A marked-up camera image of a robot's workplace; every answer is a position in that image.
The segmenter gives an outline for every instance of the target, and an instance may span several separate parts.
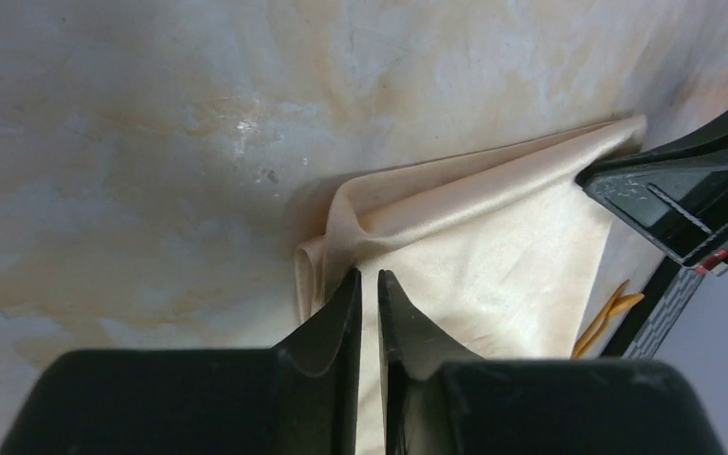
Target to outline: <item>folded fabric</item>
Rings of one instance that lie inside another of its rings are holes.
[[[347,270],[362,272],[356,453],[383,453],[377,272],[485,357],[569,357],[611,216],[573,182],[594,160],[639,150],[643,117],[350,180],[325,235],[298,246],[300,317]]]

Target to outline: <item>red marking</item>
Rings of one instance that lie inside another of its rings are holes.
[[[720,249],[716,252],[713,256],[707,258],[707,261],[704,262],[704,264],[694,268],[694,271],[700,275],[704,275],[707,273],[708,270],[713,270],[713,268],[716,265],[719,265],[721,261],[726,259],[728,256],[728,251],[726,249]]]

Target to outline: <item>stained surface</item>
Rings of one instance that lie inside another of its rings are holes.
[[[720,0],[0,0],[0,437],[63,351],[280,339],[351,174],[726,108]]]

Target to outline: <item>yellow object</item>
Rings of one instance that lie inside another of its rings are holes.
[[[581,357],[595,344],[595,341],[607,330],[610,319],[626,313],[626,311],[643,300],[643,294],[631,294],[621,297],[621,294],[624,293],[624,289],[628,285],[629,280],[626,280],[612,293],[610,299],[607,300],[607,303],[604,304],[604,307],[598,312],[595,319],[592,320],[591,325],[588,326],[585,333],[576,341],[575,346],[573,346],[573,358]]]

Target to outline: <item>satin cloth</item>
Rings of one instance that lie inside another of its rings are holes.
[[[377,274],[484,357],[570,357],[611,215],[573,182],[593,161],[635,153],[643,117],[350,180],[325,235],[298,246],[300,317],[345,273],[362,273],[356,453],[384,453]]]

